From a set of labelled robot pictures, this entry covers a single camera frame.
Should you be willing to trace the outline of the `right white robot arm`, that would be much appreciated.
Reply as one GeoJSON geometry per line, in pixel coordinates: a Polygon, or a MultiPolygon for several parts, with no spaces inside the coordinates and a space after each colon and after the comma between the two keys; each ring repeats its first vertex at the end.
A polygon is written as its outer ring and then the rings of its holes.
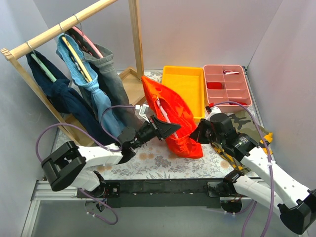
{"type": "Polygon", "coordinates": [[[212,188],[221,195],[247,196],[272,208],[283,224],[297,235],[303,234],[316,220],[316,192],[288,175],[259,144],[245,133],[237,132],[224,113],[201,119],[190,138],[200,144],[210,144],[221,155],[231,157],[255,172],[264,182],[255,182],[238,168],[212,188]]]}

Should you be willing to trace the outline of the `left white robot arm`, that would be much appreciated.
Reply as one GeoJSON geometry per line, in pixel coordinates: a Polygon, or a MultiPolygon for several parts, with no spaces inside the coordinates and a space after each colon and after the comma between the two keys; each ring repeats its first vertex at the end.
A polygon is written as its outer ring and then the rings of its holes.
{"type": "Polygon", "coordinates": [[[158,138],[164,140],[180,129],[180,125],[167,123],[156,116],[143,123],[139,130],[126,127],[118,136],[118,143],[108,146],[78,146],[73,141],[64,143],[41,161],[41,167],[54,192],[67,187],[83,188],[93,197],[101,197],[105,191],[103,177],[92,170],[94,166],[118,165],[131,160],[135,149],[158,138]]]}

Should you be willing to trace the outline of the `orange red shorts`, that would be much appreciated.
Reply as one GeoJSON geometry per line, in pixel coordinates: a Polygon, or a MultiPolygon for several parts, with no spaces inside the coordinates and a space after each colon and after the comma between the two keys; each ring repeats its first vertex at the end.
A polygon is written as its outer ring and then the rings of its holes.
{"type": "Polygon", "coordinates": [[[189,137],[197,126],[190,108],[182,97],[174,90],[147,76],[142,76],[142,84],[147,103],[156,114],[156,117],[165,121],[156,105],[156,99],[159,97],[170,120],[181,126],[175,132],[175,135],[171,135],[165,139],[169,150],[182,158],[198,159],[203,157],[201,144],[189,137]]]}

